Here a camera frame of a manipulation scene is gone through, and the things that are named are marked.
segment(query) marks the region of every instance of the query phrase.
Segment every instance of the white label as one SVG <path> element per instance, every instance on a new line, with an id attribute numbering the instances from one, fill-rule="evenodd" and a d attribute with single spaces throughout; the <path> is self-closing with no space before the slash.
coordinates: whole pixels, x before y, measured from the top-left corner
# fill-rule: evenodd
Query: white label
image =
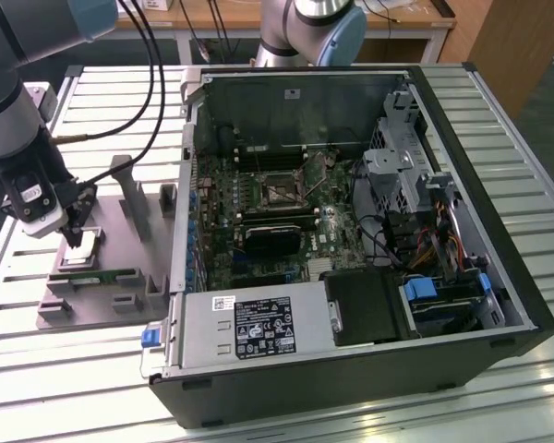
<path id="1" fill-rule="evenodd" d="M 302 90 L 285 90 L 286 100 L 299 100 L 302 95 Z"/>
<path id="2" fill-rule="evenodd" d="M 151 21 L 150 26 L 153 28 L 171 28 L 173 23 L 170 21 Z"/>
<path id="3" fill-rule="evenodd" d="M 87 279 L 77 279 L 73 280 L 72 284 L 74 286 L 83 286 L 85 284 L 101 284 L 101 280 L 98 277 L 90 277 Z"/>
<path id="4" fill-rule="evenodd" d="M 25 189 L 20 193 L 20 197 L 25 203 L 30 203 L 39 198 L 41 195 L 42 191 L 40 185 L 31 186 L 29 189 Z"/>
<path id="5" fill-rule="evenodd" d="M 211 299 L 211 310 L 213 311 L 232 311 L 236 297 L 229 295 L 225 297 L 213 297 Z"/>
<path id="6" fill-rule="evenodd" d="M 286 346 L 288 344 L 294 344 L 294 338 L 293 337 L 288 337 L 286 339 L 277 339 L 277 340 L 275 340 L 275 344 L 277 346 Z"/>

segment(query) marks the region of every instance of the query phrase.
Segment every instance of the motherboard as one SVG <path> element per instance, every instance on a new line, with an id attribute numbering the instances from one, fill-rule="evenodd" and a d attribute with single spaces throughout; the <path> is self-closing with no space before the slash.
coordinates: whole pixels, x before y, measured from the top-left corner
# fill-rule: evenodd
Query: motherboard
<path id="1" fill-rule="evenodd" d="M 365 266 L 349 198 L 353 161 L 334 148 L 263 149 L 199 157 L 207 290 L 317 281 Z"/>

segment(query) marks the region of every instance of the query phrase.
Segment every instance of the blue latch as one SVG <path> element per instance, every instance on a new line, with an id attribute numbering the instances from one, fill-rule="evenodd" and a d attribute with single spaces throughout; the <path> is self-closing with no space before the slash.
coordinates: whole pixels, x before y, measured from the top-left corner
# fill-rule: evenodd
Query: blue latch
<path id="1" fill-rule="evenodd" d="M 492 290 L 487 274 L 485 274 L 484 272 L 480 272 L 480 274 L 478 274 L 478 280 L 482 285 L 482 291 L 484 291 L 484 293 L 489 293 Z"/>
<path id="2" fill-rule="evenodd" d="M 141 347 L 153 348 L 160 346 L 160 328 L 146 329 L 141 333 Z"/>
<path id="3" fill-rule="evenodd" d="M 404 285 L 404 292 L 409 302 L 437 297 L 435 283 L 429 277 L 412 279 Z"/>

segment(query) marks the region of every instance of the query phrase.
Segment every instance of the barcode sticker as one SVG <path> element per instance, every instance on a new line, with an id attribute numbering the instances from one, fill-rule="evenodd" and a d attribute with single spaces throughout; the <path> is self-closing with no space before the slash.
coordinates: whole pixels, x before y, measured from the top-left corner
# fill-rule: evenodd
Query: barcode sticker
<path id="1" fill-rule="evenodd" d="M 213 311 L 232 311 L 236 297 L 233 295 L 224 297 L 213 297 L 211 299 L 211 310 Z"/>

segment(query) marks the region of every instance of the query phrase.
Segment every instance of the wooden table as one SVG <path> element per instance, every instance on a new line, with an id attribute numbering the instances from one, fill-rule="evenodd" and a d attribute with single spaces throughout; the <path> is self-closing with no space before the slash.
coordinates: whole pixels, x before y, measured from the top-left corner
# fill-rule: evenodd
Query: wooden table
<path id="1" fill-rule="evenodd" d="M 183 0 L 188 16 L 198 38 L 217 38 L 211 12 L 206 0 Z M 230 39 L 258 39 L 260 37 L 259 0 L 218 0 L 223 22 Z M 174 39 L 182 65 L 192 65 L 190 49 L 192 35 L 179 0 L 175 0 L 168 12 L 147 11 L 148 20 L 156 31 L 157 38 Z M 417 0 L 410 6 L 391 9 L 390 17 L 399 20 L 391 24 L 388 20 L 367 14 L 366 39 L 418 39 L 426 40 L 422 63 L 436 63 L 447 33 L 455 26 L 454 18 L 444 18 L 430 0 Z M 138 39 L 129 18 L 121 18 L 117 30 L 109 38 Z"/>

